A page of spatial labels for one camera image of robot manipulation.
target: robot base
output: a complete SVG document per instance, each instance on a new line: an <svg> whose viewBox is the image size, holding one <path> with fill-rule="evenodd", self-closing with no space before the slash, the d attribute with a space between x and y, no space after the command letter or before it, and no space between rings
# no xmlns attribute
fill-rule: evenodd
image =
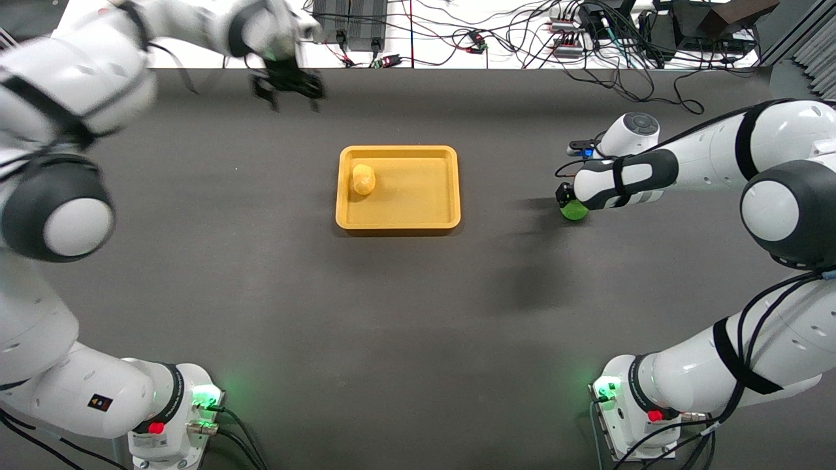
<svg viewBox="0 0 836 470"><path fill-rule="evenodd" d="M648 421L647 413L639 408L630 392L628 385L628 370L635 356L620 355L604 367L603 374L589 386L594 399L607 396L609 401L597 405L599 421L604 430L607 445L613 460L619 461L630 451L638 441L662 427L681 421L675 420ZM633 451L627 458L628 462L657 458L668 449L676 445L680 429L670 429L650 439ZM665 458L675 458L676 452L671 452Z"/></svg>
<svg viewBox="0 0 836 470"><path fill-rule="evenodd" d="M183 374L184 396L165 431L128 435L135 470L197 470L203 461L209 436L189 433L186 425L194 421L214 423L217 413L199 409L196 405L207 399L214 405L221 405L224 394L202 367L178 364L177 369Z"/></svg>

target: gray tabletop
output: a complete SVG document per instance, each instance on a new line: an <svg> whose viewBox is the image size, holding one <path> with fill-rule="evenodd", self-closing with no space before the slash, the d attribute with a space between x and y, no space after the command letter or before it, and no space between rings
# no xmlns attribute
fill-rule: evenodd
<svg viewBox="0 0 836 470"><path fill-rule="evenodd" d="M676 76L654 75L663 95ZM240 71L201 96L164 73L155 109L92 151L116 234L82 262L44 267L85 344L205 366L272 468L597 468L585 387L604 363L673 345L786 273L747 236L737 194L559 216L553 171L569 140L630 110L658 117L663 137L704 117L554 72L325 79L321 114L287 97L276 115ZM768 98L760 79L720 72L681 85L706 117ZM359 144L454 147L460 227L444 238L337 228L339 153ZM718 432L713 468L829 465L834 384L741 409ZM2 430L0 446L4 469L58 467ZM205 469L236 465L214 441Z"/></svg>

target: yellow object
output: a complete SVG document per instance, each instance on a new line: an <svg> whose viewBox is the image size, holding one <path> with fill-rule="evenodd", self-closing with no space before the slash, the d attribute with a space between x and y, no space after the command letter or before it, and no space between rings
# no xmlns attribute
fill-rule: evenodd
<svg viewBox="0 0 836 470"><path fill-rule="evenodd" d="M354 191L360 166L375 175L368 196ZM339 156L336 219L346 230L454 228L461 220L456 151L448 146L346 147Z"/></svg>
<svg viewBox="0 0 836 470"><path fill-rule="evenodd" d="M360 163L351 171L354 190L361 196L366 196L375 190L375 169Z"/></svg>

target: tray rim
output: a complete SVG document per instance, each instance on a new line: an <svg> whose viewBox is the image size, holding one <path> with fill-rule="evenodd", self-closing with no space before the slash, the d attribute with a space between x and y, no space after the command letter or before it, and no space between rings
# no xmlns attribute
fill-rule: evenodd
<svg viewBox="0 0 836 470"><path fill-rule="evenodd" d="M453 204L454 213L453 218L449 222L443 223L392 223L384 226L376 225L369 227L369 224L356 224L348 222L348 214L345 213L343 206L348 207L349 191L348 188L348 172L343 171L349 159L349 153L352 151L363 150L391 150L391 151L413 151L413 150L441 150L447 152L446 160L450 161L451 176L453 177ZM459 158L456 150L450 146L347 146L339 154L339 166L337 168L337 202L334 219L341 228L345 230L450 230L455 228L461 222L461 190L459 187Z"/></svg>

